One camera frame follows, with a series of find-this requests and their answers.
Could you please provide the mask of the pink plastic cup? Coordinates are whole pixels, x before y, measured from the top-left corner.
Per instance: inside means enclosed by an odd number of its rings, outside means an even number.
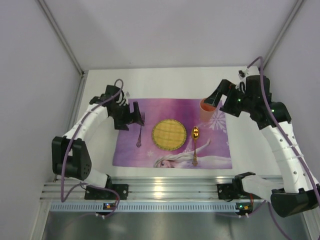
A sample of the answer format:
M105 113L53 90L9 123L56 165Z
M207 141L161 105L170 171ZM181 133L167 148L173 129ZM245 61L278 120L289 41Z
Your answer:
M199 117L202 122L209 122L216 111L216 107L205 103L203 98L199 104Z

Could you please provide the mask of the yellow round woven coaster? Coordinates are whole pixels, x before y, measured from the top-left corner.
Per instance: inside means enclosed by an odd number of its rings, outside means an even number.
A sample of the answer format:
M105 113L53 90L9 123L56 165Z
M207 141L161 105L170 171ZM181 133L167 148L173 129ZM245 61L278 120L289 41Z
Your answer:
M175 119L164 119L153 127L151 137L159 149L175 151L186 142L187 130L181 122Z

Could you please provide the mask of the purple Frozen placemat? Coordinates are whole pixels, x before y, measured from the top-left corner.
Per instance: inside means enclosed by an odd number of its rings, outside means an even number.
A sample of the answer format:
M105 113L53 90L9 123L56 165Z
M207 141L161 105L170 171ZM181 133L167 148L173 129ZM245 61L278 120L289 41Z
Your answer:
M138 98L145 123L141 131L141 147L136 147L140 126L132 124L128 131L118 133L112 164L116 167L175 168L175 169L232 169L226 115L215 110L208 122L200 120L200 99ZM182 123L187 137L177 150L159 149L152 140L153 127L165 119ZM197 166L193 166L193 127L199 128L196 141Z

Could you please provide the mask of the gold fork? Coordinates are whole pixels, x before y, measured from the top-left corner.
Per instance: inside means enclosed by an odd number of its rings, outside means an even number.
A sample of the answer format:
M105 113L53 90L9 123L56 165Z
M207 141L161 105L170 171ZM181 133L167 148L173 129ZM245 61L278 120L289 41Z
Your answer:
M194 126L192 128L192 131L191 131L191 137L192 137L193 143L194 143L193 161L192 161L192 165L194 167L196 167L198 165L198 161L197 161L197 140L199 139L199 136L200 136L199 128L197 126Z

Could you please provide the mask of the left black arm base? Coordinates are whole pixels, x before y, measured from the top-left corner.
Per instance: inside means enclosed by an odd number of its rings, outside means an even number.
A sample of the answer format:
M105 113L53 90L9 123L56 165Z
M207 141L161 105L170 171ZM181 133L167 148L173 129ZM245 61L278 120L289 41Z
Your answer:
M85 188L85 200L126 200L129 194L128 184L113 184L110 190L88 185Z

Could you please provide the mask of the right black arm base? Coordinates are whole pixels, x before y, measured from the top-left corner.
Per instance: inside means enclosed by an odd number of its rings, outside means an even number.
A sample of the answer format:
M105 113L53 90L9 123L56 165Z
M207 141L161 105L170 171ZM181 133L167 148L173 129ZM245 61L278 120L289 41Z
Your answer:
M233 200L249 198L250 193L245 192L242 180L245 177L249 177L251 175L252 175L251 172L246 172L246 173L236 175L231 180L231 183L218 183L216 185L218 199L224 200L226 202L231 202Z

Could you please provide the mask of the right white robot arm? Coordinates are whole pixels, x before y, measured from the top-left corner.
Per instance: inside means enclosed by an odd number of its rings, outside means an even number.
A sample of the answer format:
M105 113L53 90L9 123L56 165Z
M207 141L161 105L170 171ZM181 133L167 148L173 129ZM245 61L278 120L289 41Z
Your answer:
M253 194L266 200L282 218L318 207L320 183L314 178L312 184L303 167L306 162L295 139L292 118L282 102L272 101L270 80L259 75L247 76L239 84L222 79L204 102L217 107L222 96L226 99L220 111L234 117L246 112L256 122L283 179L282 184L275 184L253 172L241 173L232 179L235 194Z

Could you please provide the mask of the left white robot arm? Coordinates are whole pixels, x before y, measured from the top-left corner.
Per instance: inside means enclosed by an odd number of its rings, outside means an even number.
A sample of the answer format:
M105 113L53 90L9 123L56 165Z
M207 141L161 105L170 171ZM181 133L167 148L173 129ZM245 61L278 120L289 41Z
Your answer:
M93 97L80 120L63 136L52 140L53 173L108 188L111 177L93 168L86 142L107 118L113 119L114 129L118 131L128 131L131 124L143 126L138 102L132 105L133 111L124 91L115 85L107 85L105 93Z

